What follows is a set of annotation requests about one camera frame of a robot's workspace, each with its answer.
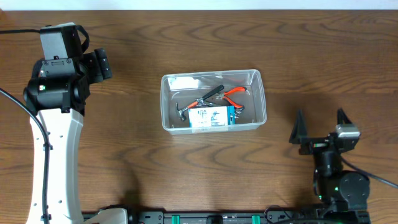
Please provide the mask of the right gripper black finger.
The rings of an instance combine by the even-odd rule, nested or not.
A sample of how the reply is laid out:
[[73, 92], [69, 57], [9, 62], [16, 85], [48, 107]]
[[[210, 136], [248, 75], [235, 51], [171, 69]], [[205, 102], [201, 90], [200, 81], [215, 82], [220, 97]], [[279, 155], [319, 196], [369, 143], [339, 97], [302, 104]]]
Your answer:
[[298, 110], [297, 117], [289, 137], [289, 143], [301, 144], [308, 138], [307, 125], [302, 110]]
[[337, 110], [337, 124], [351, 124], [351, 120], [347, 117], [342, 108]]

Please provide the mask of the blue white screwdriver box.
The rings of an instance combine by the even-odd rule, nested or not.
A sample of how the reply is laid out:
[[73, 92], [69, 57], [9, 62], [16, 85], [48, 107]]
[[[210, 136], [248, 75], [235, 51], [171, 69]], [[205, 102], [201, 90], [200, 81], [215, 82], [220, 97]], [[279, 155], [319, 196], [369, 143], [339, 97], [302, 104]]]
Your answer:
[[234, 106], [193, 108], [188, 110], [191, 128], [208, 128], [235, 124]]

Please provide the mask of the red handled pliers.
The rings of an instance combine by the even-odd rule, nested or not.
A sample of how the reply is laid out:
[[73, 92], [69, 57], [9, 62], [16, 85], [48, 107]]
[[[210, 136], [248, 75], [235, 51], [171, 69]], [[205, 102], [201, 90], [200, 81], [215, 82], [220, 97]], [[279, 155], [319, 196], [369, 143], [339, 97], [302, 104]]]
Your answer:
[[231, 106], [234, 106], [236, 109], [244, 109], [244, 105], [236, 103], [234, 101], [234, 97], [236, 95], [242, 95], [243, 93], [246, 92], [246, 90], [247, 90], [246, 87], [238, 86], [238, 87], [235, 87], [235, 88], [233, 88], [233, 89], [231, 89], [229, 91], [217, 93], [216, 94], [216, 99], [217, 100], [225, 100]]

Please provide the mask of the small black red hammer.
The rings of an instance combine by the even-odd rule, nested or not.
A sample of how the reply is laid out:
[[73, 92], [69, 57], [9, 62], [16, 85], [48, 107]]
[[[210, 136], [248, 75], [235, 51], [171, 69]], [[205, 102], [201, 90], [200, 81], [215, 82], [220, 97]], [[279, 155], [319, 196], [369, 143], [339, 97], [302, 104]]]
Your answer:
[[188, 109], [196, 107], [201, 101], [204, 101], [204, 100], [208, 99], [209, 97], [215, 95], [216, 93], [220, 92], [223, 89], [224, 89], [224, 86], [223, 85], [219, 85], [216, 88], [214, 88], [211, 91], [209, 91], [207, 94], [203, 95], [201, 98], [196, 99], [194, 102], [190, 103], [189, 105], [187, 105], [186, 107], [184, 107], [182, 109], [179, 109], [178, 108], [178, 103], [176, 103], [176, 112], [177, 112], [180, 120], [181, 121], [185, 121], [186, 120], [186, 116], [184, 115], [184, 112], [186, 112]]

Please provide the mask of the silver combination wrench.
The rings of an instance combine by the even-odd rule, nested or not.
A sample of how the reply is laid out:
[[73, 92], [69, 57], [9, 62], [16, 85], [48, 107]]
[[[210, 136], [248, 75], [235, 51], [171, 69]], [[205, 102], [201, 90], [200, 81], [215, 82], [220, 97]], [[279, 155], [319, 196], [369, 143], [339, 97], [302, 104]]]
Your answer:
[[234, 118], [236, 121], [241, 117], [241, 115], [243, 114], [243, 111], [244, 111], [244, 107], [234, 109]]

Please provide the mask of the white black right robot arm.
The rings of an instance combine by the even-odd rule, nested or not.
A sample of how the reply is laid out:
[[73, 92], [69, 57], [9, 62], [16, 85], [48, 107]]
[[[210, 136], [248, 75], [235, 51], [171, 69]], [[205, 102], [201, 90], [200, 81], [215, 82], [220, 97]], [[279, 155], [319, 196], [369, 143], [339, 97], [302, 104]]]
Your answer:
[[289, 143], [300, 146], [300, 155], [313, 156], [313, 191], [320, 204], [302, 208], [294, 218], [303, 223], [370, 223], [367, 199], [369, 177], [345, 170], [342, 153], [354, 149], [361, 133], [342, 109], [337, 111], [335, 130], [323, 138], [308, 136], [302, 110], [292, 129]]

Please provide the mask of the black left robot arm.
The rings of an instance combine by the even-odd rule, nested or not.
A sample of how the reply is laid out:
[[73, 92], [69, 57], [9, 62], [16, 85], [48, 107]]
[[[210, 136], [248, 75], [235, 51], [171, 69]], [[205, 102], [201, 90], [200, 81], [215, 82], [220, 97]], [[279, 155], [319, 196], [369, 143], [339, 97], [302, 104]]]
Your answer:
[[90, 85], [112, 77], [105, 49], [38, 60], [24, 90], [34, 173], [28, 223], [84, 223], [78, 147]]

